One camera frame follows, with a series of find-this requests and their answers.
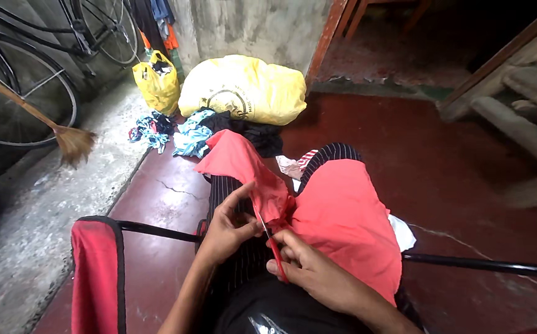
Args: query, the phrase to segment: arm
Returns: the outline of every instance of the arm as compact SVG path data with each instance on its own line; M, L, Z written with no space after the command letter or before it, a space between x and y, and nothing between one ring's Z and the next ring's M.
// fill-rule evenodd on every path
M184 279L178 299L157 334L190 332L192 322L203 305L214 269L234 254L242 242L262 232L262 224L255 217L246 213L234 213L238 201L248 197L253 188L254 182L246 183L229 194L215 209L213 220ZM236 228L236 221L244 221L245 224Z
M285 245L281 249L281 256L287 278L322 305L357 317L374 333L422 334L376 290L339 267L316 248L304 243L293 232L280 231L274 238ZM275 260L267 262L267 270L273 275L280 275Z

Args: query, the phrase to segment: scissors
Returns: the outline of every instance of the scissors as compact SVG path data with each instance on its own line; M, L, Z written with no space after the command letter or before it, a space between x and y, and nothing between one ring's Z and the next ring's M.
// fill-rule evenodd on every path
M283 282L288 284L289 280L287 279L287 276L285 276L285 271L283 270L283 266L281 265L281 261L283 261L283 257L281 257L281 251L279 250L279 247L277 246L277 242L273 239L273 237L269 233L269 229L267 229L267 226L264 223L264 219L260 215L260 211L256 208L256 205L253 203L252 206L254 206L254 209L256 210L258 217L260 217L260 222L263 224L264 231L267 233L268 243L270 244L270 249L273 251L275 260L277 260L277 267L279 267L279 272L281 273Z

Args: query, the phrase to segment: floor crack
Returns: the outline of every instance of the floor crack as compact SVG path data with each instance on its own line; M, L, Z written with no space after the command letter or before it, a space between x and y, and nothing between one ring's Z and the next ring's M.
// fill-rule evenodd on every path
M429 233L429 234L437 235L437 236L439 236L439 237L450 238L450 239L456 241L457 243L459 243L459 244L461 244L461 245L463 245L463 246L469 247L472 251L474 251L474 252L475 252L476 254L478 254L479 256L481 256L481 257L483 257L483 258L485 258L485 259L487 259L487 260L494 261L494 259L492 259L492 258L490 258L489 256L487 256L487 255L481 253L477 248L475 248L475 247L473 247L473 246L467 244L466 242L464 242L464 241L462 241L462 240L457 239L456 237L454 237L453 235L451 235L451 234L449 234L449 233L446 233L446 232L440 232L440 231L434 231L434 230L431 230L431 229L426 229L426 228L423 228L423 227L421 227L421 226L419 226L419 225L410 224L410 223L407 223L407 225L414 226L414 227L416 227L416 228L418 228L418 229L420 229L420 230L422 230L422 231L424 231L424 232L426 232L426 233ZM537 284L537 280L535 280L535 279L533 279L533 278L531 278L531 277L524 276L524 275L517 275L517 276L520 277L520 278L527 279L527 280L531 281L531 282L534 283L534 284Z
M201 197L197 197L197 196L194 195L193 193L189 193L189 192L187 192L187 191L182 191L182 190L176 190L176 189L172 188L171 186L168 186L167 184L165 184L165 182L163 182L163 181L161 181L161 180L159 180L159 179L155 179L155 181L160 182L161 184L163 184L163 186L165 186L166 189L169 189L169 190L174 191L174 192L176 192L176 193L184 193L184 194L188 194L188 195L194 197L197 201L202 200Z

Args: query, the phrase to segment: red scissors handle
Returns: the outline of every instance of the red scissors handle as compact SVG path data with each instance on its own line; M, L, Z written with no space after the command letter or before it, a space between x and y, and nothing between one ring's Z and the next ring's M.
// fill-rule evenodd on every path
M285 276L283 265L281 265L281 262L283 261L283 257L281 257L281 251L279 251L279 247L277 247L277 243L275 242L273 238L269 237L268 243L270 244L270 249L273 250L274 259L277 261L277 267L279 267L279 272L281 273L283 282L288 284L289 280L287 279L287 276Z

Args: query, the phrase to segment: red and white striped cloth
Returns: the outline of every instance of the red and white striped cloth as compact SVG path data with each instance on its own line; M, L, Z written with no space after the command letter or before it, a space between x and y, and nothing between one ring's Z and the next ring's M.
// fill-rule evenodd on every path
M312 160L312 157L318 153L318 150L311 150L310 152L304 154L302 158L298 160L299 170L304 171L306 166L308 166L308 163L310 160Z

